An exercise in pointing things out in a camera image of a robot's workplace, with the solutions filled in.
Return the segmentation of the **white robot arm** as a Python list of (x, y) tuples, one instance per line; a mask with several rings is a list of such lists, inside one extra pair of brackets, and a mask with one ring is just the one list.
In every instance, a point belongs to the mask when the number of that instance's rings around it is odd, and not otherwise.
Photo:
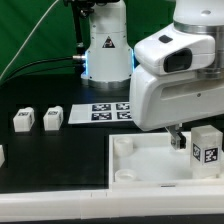
[(134, 123), (149, 131), (224, 114), (224, 0), (176, 0), (173, 22), (126, 38), (123, 0), (93, 0), (85, 83), (130, 85)]

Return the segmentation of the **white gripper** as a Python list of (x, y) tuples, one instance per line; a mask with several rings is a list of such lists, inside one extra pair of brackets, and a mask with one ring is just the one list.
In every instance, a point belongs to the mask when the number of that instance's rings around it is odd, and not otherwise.
[(163, 77), (138, 66), (130, 85), (130, 111), (143, 131), (167, 127), (175, 150), (186, 148), (182, 125), (224, 114), (224, 78), (200, 80), (195, 71)]

